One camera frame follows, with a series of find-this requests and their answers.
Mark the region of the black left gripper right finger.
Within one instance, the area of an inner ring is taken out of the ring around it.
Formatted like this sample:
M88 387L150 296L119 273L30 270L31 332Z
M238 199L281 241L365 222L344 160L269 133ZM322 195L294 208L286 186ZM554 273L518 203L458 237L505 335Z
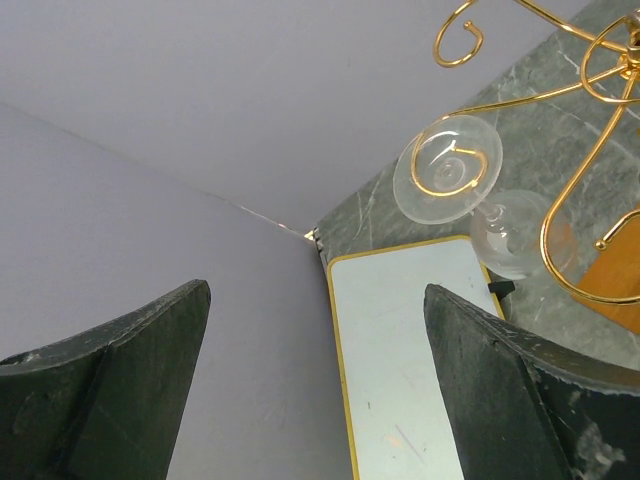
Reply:
M636 479L639 373L502 320L435 284L424 319L467 479Z

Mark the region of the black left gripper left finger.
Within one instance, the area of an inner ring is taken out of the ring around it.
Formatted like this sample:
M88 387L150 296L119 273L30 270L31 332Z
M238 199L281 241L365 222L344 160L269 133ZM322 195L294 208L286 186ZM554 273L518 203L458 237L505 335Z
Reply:
M4 479L164 479L204 338L210 287L1 362Z

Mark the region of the clear wine glass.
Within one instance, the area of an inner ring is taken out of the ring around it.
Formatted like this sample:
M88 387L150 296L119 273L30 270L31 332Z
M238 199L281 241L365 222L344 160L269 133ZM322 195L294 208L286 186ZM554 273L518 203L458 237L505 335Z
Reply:
M503 144L494 126L477 116L448 117L405 147L393 194L400 211L419 224L469 216L479 260L503 278L523 280L544 270L539 236L551 202L530 190L495 190L502 164Z

